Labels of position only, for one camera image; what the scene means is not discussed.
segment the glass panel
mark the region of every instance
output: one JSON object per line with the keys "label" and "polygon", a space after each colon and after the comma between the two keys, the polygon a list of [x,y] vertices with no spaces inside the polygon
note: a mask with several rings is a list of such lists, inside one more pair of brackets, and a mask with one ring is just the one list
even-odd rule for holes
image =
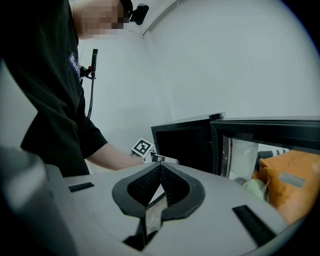
{"label": "glass panel", "polygon": [[227,139],[223,158],[231,166],[222,165],[223,176],[274,207],[288,225],[309,213],[320,190],[320,155]]}

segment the person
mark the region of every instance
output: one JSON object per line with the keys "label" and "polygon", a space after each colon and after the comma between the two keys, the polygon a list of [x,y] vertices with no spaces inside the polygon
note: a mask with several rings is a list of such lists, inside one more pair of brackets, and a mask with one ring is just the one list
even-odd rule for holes
{"label": "person", "polygon": [[78,68],[79,39],[106,34],[128,22],[130,0],[6,1],[14,10],[6,21],[1,55],[17,84],[37,109],[23,150],[59,167],[64,177],[88,175],[85,159],[120,170],[143,163],[109,144],[100,130],[86,125],[84,90]]}

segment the black cable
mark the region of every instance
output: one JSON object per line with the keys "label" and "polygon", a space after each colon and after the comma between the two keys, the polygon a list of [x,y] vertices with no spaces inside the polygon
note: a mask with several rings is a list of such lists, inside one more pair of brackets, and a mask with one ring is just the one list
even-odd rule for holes
{"label": "black cable", "polygon": [[87,124],[89,122],[89,119],[91,117],[91,113],[92,113],[92,105],[93,105],[93,101],[94,101],[94,82],[95,82],[95,78],[96,78],[95,72],[92,72],[92,74],[91,74],[92,82],[91,82],[90,105],[89,105],[88,114],[87,114],[86,120],[85,120],[85,127],[87,126]]}

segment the gray device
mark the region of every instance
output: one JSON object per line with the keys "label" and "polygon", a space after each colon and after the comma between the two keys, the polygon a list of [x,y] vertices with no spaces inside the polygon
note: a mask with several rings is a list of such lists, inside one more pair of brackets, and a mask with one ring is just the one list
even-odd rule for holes
{"label": "gray device", "polygon": [[[53,255],[270,255],[300,225],[225,177],[173,163],[63,178],[37,155],[0,147],[0,178],[8,230]],[[160,184],[168,208],[148,237]]]}

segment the logo on shirt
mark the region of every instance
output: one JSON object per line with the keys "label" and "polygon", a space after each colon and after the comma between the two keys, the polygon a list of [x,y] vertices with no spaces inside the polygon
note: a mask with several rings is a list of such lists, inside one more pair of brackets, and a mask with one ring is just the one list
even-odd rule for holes
{"label": "logo on shirt", "polygon": [[75,55],[73,54],[73,52],[70,54],[69,57],[69,62],[71,64],[71,67],[73,68],[75,74],[80,77],[80,68],[81,66],[78,64]]}

